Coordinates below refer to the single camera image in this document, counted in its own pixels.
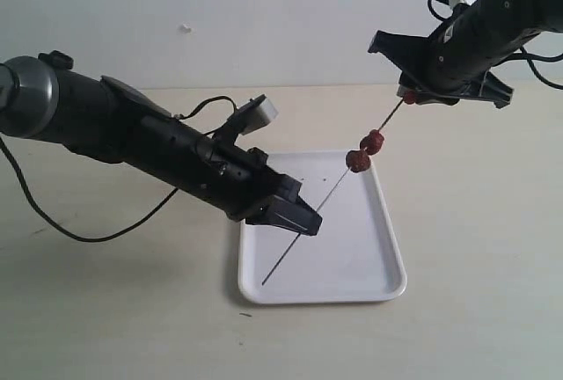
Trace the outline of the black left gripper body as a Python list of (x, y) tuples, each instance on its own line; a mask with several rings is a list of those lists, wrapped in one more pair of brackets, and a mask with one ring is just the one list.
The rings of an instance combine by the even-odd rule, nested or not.
[(268, 166), (268, 154), (262, 150), (245, 151), (203, 135), (195, 141), (193, 151), (202, 168), (196, 196), (231, 220), (260, 215), (276, 201), (292, 208), (303, 206), (302, 184)]

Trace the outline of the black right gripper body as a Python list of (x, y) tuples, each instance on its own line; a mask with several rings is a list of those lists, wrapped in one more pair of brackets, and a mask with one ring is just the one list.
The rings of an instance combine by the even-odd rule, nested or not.
[(428, 37), (378, 31), (368, 52), (386, 57), (425, 93), (508, 106), (514, 90), (491, 72), (500, 58), (472, 45), (468, 29), (445, 40), (452, 28), (439, 26)]

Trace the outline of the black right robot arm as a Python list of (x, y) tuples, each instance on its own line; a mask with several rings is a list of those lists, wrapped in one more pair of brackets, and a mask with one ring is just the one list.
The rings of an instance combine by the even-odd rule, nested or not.
[(451, 14), (427, 37), (376, 32), (369, 53), (400, 69), (398, 96), (418, 105), (454, 106), (462, 99), (508, 106), (510, 86), (492, 69), (535, 62), (522, 50), (541, 33), (561, 33), (562, 0), (427, 0)]

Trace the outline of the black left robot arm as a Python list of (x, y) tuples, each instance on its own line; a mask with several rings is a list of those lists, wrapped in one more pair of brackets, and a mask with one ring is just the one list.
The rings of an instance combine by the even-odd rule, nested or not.
[(305, 236), (318, 233), (320, 214), (300, 197), (301, 184), (236, 140), (276, 115), (265, 96), (235, 106), (218, 129), (203, 134), (123, 82), (92, 79), (59, 52), (18, 56), (1, 66), (1, 131), (57, 143), (107, 164), (129, 164), (222, 210), (232, 221)]

